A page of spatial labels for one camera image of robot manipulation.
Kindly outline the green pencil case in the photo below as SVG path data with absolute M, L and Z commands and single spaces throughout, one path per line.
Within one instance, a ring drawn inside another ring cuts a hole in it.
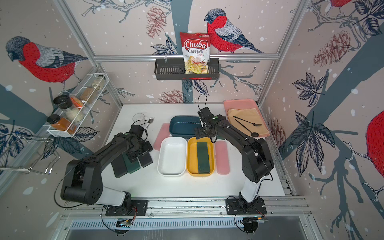
M 197 154 L 198 154 L 198 172 L 199 174 L 209 174 L 210 162 L 209 162 L 209 152 L 206 142 L 197 143 Z
M 138 171 L 141 168 L 140 163 L 137 159 L 131 162 L 126 154 L 123 154 L 123 159 L 124 159 L 127 172 L 129 174 L 133 174 L 134 172 Z

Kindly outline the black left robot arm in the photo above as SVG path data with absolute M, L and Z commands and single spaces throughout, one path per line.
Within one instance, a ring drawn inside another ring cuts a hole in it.
M 153 150 L 143 134 L 147 129 L 140 125 L 131 125 L 125 133 L 118 133 L 114 138 L 95 152 L 81 160 L 68 163 L 63 177 L 60 197 L 62 200 L 86 205 L 104 205 L 130 208 L 130 193 L 105 187 L 102 179 L 103 170 L 111 163 L 118 166 L 118 177 L 125 175 L 124 157 L 150 158 Z

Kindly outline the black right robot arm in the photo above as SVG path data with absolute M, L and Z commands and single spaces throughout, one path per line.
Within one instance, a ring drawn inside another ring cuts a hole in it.
M 262 181 L 272 175 L 274 162 L 268 143 L 265 139 L 256 139 L 244 134 L 224 116 L 213 115 L 208 107 L 200 109 L 198 116 L 202 127 L 195 130 L 197 139 L 221 137 L 240 152 L 242 171 L 247 179 L 239 193 L 239 205 L 249 208 L 258 202 Z

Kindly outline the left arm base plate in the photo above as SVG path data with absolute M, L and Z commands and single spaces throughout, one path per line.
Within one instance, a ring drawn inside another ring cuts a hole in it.
M 148 208 L 148 200 L 127 200 L 122 206 L 106 206 L 107 217 L 145 216 Z

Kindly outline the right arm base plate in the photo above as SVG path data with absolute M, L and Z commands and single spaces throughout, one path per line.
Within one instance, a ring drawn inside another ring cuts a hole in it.
M 230 196 L 225 200 L 227 215 L 266 215 L 264 199 L 257 197 L 253 202 L 247 203 L 243 199 Z

